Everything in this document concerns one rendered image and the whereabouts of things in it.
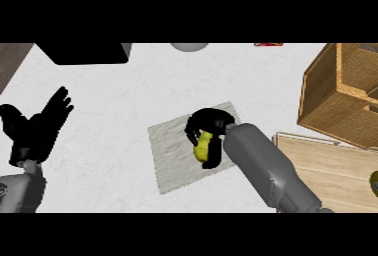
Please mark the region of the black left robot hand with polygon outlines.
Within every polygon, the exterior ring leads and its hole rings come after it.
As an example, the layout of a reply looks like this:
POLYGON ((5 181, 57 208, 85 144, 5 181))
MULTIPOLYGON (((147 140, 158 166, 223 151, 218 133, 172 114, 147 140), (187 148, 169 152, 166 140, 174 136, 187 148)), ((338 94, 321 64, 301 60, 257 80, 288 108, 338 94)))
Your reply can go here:
POLYGON ((60 87, 42 110, 26 118, 10 104, 0 105, 3 132, 13 141, 8 164, 14 167, 26 160, 42 163, 50 155, 59 131, 73 109, 68 89, 60 87))

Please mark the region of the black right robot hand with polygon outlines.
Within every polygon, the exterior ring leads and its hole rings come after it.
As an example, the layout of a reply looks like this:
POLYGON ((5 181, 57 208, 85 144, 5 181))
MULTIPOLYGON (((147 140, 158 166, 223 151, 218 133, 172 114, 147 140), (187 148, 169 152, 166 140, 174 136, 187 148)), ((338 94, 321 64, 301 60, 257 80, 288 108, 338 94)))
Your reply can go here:
POLYGON ((206 160, 202 163, 203 169, 212 169, 220 165, 220 135, 225 134, 225 126, 233 123, 233 116, 224 110, 214 108, 203 108, 197 110, 187 119, 184 133, 193 146, 199 145, 199 137, 203 132, 212 135, 208 142, 206 160))

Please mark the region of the yellow-green pear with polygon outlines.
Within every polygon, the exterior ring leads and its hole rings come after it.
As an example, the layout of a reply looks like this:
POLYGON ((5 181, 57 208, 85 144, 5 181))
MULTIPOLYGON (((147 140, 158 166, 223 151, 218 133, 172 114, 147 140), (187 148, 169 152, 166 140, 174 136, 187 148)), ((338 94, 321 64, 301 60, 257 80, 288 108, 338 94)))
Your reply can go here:
POLYGON ((197 138, 197 145, 193 147, 193 154, 196 160, 203 163, 208 159, 208 144, 212 138, 212 134, 202 132, 197 138))

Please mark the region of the pale grey placemat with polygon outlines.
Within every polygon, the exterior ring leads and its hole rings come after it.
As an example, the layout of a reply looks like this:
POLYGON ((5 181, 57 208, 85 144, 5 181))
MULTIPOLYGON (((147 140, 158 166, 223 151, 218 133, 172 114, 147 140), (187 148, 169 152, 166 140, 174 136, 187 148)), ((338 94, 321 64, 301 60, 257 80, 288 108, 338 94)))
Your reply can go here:
POLYGON ((203 177, 231 168, 234 163, 221 152, 221 163, 214 169, 203 169, 193 154, 193 145, 184 134, 189 115, 147 128, 155 176, 161 194, 180 189, 203 177))

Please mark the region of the brown wicker basket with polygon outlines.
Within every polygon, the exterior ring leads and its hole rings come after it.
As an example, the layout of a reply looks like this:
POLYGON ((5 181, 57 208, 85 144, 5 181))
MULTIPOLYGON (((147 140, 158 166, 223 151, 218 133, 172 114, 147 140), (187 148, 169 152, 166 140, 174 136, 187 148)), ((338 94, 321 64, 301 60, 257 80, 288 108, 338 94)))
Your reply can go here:
POLYGON ((302 75, 296 124, 378 147, 378 43, 327 43, 302 75))

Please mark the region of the brown wooden panel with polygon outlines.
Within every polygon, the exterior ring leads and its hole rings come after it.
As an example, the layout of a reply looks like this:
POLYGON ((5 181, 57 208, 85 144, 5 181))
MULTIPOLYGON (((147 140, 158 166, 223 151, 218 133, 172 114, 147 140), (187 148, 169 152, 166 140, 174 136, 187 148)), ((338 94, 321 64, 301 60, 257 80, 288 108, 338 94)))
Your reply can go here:
POLYGON ((32 48, 32 43, 0 43, 0 94, 32 48))

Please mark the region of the grey round object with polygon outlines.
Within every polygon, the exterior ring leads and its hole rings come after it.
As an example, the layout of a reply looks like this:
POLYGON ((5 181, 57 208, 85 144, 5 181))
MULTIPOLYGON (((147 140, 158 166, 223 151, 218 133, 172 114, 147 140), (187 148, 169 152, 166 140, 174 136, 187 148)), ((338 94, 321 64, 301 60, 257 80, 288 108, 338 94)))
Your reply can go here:
POLYGON ((206 43, 172 43, 171 46, 181 52, 196 52, 202 50, 208 44, 206 43))

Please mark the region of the black appliance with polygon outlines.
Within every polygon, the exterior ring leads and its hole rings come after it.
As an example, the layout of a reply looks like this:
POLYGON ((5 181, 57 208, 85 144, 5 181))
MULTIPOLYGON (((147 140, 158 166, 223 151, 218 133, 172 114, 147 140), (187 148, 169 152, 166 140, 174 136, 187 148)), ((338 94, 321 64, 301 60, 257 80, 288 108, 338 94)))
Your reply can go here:
POLYGON ((38 43, 56 65, 125 64, 130 43, 38 43))

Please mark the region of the pale wooden cutting board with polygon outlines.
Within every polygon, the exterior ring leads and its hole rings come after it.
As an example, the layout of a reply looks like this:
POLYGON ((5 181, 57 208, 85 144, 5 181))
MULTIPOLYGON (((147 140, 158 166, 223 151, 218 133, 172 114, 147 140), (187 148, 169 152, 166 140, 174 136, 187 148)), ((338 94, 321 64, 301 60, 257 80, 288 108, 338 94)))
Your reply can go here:
POLYGON ((378 213, 369 178, 378 171, 378 149, 277 132, 271 141, 289 158, 296 174, 324 208, 336 213, 378 213))

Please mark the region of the olive green round object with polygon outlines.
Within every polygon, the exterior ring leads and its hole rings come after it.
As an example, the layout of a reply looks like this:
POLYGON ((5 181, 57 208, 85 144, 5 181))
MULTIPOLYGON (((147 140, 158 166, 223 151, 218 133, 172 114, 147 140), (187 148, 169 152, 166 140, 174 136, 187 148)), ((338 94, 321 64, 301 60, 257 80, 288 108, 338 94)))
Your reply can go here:
POLYGON ((373 192, 375 196, 378 197, 378 171, 375 171, 370 174, 369 184, 370 184, 372 192, 373 192))

